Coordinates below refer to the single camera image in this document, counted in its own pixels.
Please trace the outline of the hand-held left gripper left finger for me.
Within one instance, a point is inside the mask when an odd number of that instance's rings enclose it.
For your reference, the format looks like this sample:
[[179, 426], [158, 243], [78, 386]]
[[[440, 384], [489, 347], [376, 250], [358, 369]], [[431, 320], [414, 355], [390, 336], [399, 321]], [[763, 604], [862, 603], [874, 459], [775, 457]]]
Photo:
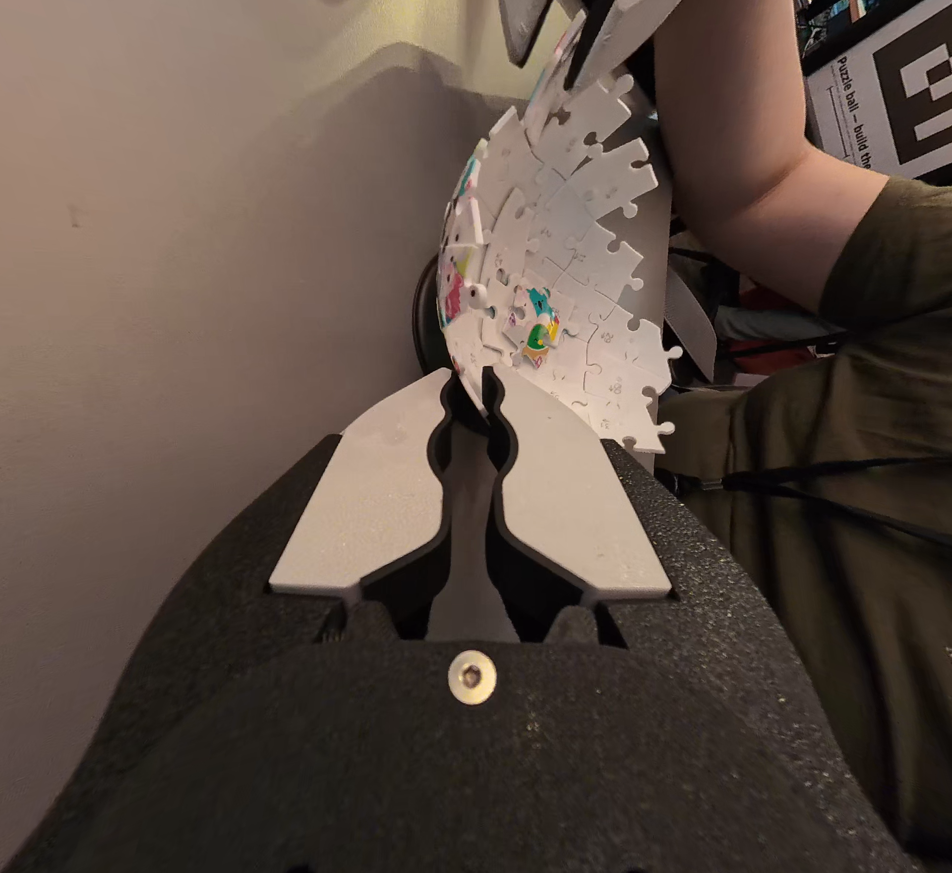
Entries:
[[447, 368], [344, 429], [268, 584], [341, 600], [431, 600], [449, 570]]

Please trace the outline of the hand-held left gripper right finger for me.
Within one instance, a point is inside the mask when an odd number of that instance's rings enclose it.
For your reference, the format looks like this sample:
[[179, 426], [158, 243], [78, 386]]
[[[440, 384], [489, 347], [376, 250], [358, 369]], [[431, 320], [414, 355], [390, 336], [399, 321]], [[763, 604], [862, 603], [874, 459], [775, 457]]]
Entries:
[[604, 446], [580, 416], [512, 367], [485, 367], [497, 470], [490, 579], [510, 602], [659, 600], [669, 581]]

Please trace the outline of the small puzzle piece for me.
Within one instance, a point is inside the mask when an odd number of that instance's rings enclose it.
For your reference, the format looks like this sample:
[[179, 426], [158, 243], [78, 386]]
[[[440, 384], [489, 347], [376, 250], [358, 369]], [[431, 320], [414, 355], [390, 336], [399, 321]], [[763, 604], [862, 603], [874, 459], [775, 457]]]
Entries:
[[533, 150], [538, 146], [548, 119], [559, 110], [569, 95], [565, 91], [565, 77], [586, 19], [585, 9], [576, 13], [554, 47], [530, 96], [522, 125]]

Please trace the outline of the white half puzzle ball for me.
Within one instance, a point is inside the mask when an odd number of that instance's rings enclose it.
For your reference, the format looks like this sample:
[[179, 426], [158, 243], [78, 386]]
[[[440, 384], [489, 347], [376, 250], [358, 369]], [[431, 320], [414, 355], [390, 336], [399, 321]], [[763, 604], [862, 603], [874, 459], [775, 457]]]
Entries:
[[[485, 414], [482, 371], [512, 367], [557, 398], [601, 439], [664, 452], [671, 424], [651, 405], [671, 385], [660, 327], [622, 303], [644, 285], [643, 255], [603, 224], [638, 213], [659, 183], [639, 138], [604, 143], [631, 117], [623, 74], [599, 80], [548, 119], [533, 150], [510, 108], [479, 142], [446, 207], [436, 275], [436, 315], [450, 366]], [[536, 369], [520, 349], [520, 288], [546, 287], [561, 331]]]

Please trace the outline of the person's right forearm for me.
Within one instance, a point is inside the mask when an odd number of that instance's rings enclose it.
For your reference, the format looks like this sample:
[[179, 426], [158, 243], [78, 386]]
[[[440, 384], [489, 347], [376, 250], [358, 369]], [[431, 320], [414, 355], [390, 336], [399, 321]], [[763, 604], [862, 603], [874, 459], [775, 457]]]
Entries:
[[818, 312], [888, 177], [808, 142], [793, 0], [683, 0], [654, 48], [684, 223], [720, 261]]

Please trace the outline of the colourful loose puzzle piece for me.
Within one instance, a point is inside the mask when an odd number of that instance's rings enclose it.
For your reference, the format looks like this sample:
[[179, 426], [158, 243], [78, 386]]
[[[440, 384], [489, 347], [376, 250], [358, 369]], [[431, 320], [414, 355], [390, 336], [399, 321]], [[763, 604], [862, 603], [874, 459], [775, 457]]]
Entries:
[[558, 343], [561, 331], [559, 309], [552, 304], [551, 298], [548, 288], [529, 285], [520, 288], [517, 298], [519, 307], [525, 312], [520, 354], [536, 369], [545, 364], [549, 353]]

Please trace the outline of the white printed sign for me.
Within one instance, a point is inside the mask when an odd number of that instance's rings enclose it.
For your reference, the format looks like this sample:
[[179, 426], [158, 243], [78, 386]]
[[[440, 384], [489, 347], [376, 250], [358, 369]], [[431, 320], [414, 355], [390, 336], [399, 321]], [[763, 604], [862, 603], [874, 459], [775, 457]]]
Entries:
[[951, 0], [922, 0], [806, 77], [819, 147], [857, 167], [951, 182]]

